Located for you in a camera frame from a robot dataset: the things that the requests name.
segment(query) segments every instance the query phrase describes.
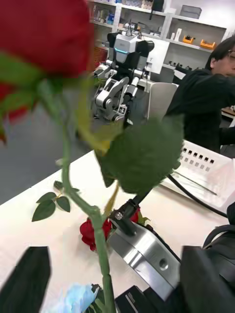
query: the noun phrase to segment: black wire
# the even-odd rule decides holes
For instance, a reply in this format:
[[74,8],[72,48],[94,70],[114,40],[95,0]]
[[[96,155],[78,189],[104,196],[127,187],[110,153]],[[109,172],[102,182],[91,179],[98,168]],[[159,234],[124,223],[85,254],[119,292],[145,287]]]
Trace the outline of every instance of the black wire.
[[192,193],[190,193],[187,189],[185,189],[174,177],[172,177],[171,175],[168,175],[169,180],[174,183],[180,190],[182,190],[188,197],[190,197],[191,199],[193,199],[195,202],[197,202],[198,204],[204,206],[205,208],[207,208],[208,210],[223,216],[225,218],[227,218],[227,214],[225,214],[224,212],[220,212],[219,210],[213,208],[212,206],[204,203],[203,201],[199,200],[196,196],[192,195]]
[[[193,199],[195,202],[197,202],[198,204],[204,206],[205,208],[207,208],[208,210],[222,216],[225,218],[227,217],[227,214],[225,214],[224,212],[220,212],[219,210],[215,209],[214,207],[204,203],[203,201],[201,201],[200,199],[198,199],[196,196],[192,195],[192,193],[190,193],[187,189],[185,189],[174,177],[172,177],[171,175],[168,175],[169,180],[174,183],[181,191],[183,191],[188,197],[190,197],[191,199]],[[140,202],[143,201],[143,199],[150,193],[151,190],[141,194],[141,195],[136,195],[133,198],[133,201],[136,204],[140,204]]]

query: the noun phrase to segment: blue flower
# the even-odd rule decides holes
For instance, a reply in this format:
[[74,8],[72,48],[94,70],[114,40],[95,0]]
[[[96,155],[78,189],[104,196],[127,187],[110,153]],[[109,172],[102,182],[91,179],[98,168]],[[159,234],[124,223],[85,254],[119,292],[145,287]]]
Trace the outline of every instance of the blue flower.
[[97,293],[98,288],[93,292],[91,285],[75,284],[67,291],[64,299],[61,298],[45,313],[83,313],[94,302]]

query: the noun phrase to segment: white plastic crate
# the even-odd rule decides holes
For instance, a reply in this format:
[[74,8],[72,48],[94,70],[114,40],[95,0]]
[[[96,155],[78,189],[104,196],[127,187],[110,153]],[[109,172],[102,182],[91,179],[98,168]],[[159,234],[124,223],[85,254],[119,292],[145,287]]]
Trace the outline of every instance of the white plastic crate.
[[[216,195],[176,173],[172,176],[198,199],[226,212],[228,205],[235,201],[234,160],[185,140],[180,162],[181,166],[176,170],[178,173]],[[169,179],[165,179],[161,185],[186,196]]]

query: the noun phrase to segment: table surface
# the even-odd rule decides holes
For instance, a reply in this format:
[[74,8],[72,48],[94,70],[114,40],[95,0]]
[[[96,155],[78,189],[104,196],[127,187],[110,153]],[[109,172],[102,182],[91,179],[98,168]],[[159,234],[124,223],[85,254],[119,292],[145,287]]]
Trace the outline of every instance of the table surface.
[[[114,186],[105,188],[93,152],[71,164],[70,176],[73,186],[81,190],[87,202],[104,208]],[[73,283],[102,282],[97,254],[81,241],[79,226],[86,216],[79,207],[72,203],[70,213],[56,209],[52,217],[31,222],[36,201],[53,190],[55,180],[61,180],[61,170],[0,206],[0,284],[29,246],[49,246],[52,276],[44,308]],[[131,197],[119,192],[115,207],[119,208]],[[214,227],[227,224],[225,218],[163,187],[151,191],[141,203],[141,211],[178,255],[183,245],[201,246]],[[132,285],[141,290],[148,287],[110,247],[109,259],[115,296]]]

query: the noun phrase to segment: man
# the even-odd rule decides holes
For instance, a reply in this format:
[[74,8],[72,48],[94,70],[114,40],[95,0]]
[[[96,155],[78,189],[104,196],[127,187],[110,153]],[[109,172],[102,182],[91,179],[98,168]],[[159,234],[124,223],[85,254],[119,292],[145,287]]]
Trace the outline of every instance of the man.
[[184,115],[185,139],[220,152],[235,144],[235,127],[220,128],[221,109],[235,105],[235,36],[220,43],[205,69],[186,75],[166,115]]

